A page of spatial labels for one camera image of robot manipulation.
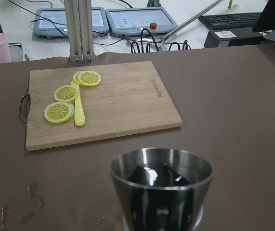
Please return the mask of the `steel double jigger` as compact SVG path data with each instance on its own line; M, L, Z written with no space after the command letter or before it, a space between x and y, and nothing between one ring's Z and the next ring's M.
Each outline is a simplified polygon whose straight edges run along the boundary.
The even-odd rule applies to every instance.
M115 157L110 174L124 230L198 230L214 177L205 158L183 150L142 148Z

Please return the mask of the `bamboo cutting board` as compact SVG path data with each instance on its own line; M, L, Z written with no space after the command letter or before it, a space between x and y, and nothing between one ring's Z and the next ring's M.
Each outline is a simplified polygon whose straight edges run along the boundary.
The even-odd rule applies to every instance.
M89 66L102 82L81 88L86 124L72 120L53 124L43 111L53 103L54 91L71 82L82 67L30 72L30 111L27 118L26 149L53 148L89 141L176 128L182 120L150 61Z

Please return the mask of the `yellow plastic knife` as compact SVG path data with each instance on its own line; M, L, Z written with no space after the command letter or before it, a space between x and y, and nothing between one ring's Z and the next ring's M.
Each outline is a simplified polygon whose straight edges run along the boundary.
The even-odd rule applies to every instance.
M75 99L75 112L74 112L74 123L78 127L82 127L86 123L85 114L81 102L80 93L78 94L77 98Z

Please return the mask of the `lemon slice near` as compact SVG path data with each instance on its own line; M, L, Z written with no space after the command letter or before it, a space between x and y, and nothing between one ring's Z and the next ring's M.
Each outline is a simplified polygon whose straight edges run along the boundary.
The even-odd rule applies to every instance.
M78 81L82 86L95 87L101 83L101 75L94 71L82 71L78 74Z

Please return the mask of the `lemon slice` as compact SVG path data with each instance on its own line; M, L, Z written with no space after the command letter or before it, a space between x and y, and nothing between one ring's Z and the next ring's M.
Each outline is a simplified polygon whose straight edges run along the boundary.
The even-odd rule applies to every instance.
M70 120L74 115L74 105L71 103L55 102L44 110L44 118L51 123L62 123Z
M74 85L63 85L57 88L53 94L53 98L57 102L69 103L79 96L79 88Z
M78 74L78 81L82 86L95 87L101 83L101 75L94 71L82 71Z

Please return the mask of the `lemon slice middle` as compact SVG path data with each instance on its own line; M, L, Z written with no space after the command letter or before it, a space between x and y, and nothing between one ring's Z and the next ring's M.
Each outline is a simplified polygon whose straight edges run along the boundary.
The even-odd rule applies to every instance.
M79 96L79 88L74 85L63 85L57 88L53 94L53 98L57 102L69 103Z

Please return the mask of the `lemon slice far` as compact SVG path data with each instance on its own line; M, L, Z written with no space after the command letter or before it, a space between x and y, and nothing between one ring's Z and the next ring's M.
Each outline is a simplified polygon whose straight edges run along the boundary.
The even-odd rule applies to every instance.
M62 123L70 120L74 115L74 105L71 103L55 102L44 110L44 118L51 123Z

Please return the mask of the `right teach pendant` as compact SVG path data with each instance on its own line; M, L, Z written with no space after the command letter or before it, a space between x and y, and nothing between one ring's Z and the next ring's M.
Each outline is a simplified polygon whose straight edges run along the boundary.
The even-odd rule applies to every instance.
M138 36L143 28L154 34L167 34L177 28L163 7L109 9L105 14L111 34L119 37Z

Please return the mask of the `teach pendant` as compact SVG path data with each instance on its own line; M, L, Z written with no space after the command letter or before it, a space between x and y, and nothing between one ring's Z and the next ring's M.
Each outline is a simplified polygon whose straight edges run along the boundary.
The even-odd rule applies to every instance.
M109 9L105 14L111 34L119 37L138 36L143 28L154 34L167 34L177 28L163 7Z
M68 29L64 8L42 8L36 12L32 21L33 35L42 39L68 39ZM92 30L104 36L109 31L105 10L102 7L92 8Z

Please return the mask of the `left teach pendant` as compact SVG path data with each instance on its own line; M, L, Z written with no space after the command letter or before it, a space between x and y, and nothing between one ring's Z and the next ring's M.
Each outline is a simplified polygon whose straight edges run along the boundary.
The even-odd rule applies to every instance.
M33 35L42 39L68 39L68 29L64 8L42 8L36 12L32 21ZM92 8L92 30L104 36L109 31L105 10L102 7Z

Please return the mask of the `black keyboard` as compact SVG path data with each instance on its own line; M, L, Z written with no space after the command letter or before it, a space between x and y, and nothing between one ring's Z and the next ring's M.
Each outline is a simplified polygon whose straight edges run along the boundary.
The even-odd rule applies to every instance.
M233 13L218 15L202 15L198 20L212 30L253 27L261 13Z

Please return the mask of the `black monitor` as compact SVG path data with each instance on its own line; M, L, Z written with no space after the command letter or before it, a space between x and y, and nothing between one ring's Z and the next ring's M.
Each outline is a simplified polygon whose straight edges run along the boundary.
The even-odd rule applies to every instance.
M253 32L263 32L275 29L275 0L269 0L261 13Z

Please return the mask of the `aluminium frame post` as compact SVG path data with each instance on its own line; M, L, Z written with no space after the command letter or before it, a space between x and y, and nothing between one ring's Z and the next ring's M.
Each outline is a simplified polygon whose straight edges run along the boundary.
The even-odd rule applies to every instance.
M65 0L65 16L72 62L93 61L95 53L92 34L90 0Z

